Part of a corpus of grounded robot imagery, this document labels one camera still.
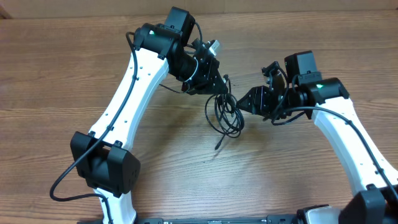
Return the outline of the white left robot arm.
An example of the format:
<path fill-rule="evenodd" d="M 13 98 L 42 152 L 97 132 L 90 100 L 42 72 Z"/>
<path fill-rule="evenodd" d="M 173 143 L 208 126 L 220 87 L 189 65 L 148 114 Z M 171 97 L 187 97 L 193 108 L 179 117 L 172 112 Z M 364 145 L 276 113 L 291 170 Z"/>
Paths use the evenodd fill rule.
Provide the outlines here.
<path fill-rule="evenodd" d="M 139 122 L 154 92 L 167 75 L 182 83 L 189 95 L 228 91 L 216 59 L 220 43 L 190 40 L 197 23 L 173 7 L 163 24 L 144 24 L 127 33 L 131 58 L 112 100 L 88 133 L 77 132 L 70 142 L 78 175 L 99 198 L 103 223 L 133 223 L 136 211 L 131 190 L 141 164 L 132 155 Z"/>

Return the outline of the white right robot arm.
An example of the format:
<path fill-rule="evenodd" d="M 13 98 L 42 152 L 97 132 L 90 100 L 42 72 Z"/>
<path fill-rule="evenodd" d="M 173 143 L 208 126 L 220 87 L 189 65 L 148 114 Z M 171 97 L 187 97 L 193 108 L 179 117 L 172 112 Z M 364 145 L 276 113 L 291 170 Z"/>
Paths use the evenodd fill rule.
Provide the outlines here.
<path fill-rule="evenodd" d="M 312 51 L 289 55 L 262 68 L 265 86 L 251 88 L 237 108 L 282 126 L 306 116 L 332 146 L 348 177 L 353 198 L 343 209 L 301 208 L 285 223 L 397 223 L 397 169 L 381 154 L 361 124 L 338 78 L 322 78 Z"/>

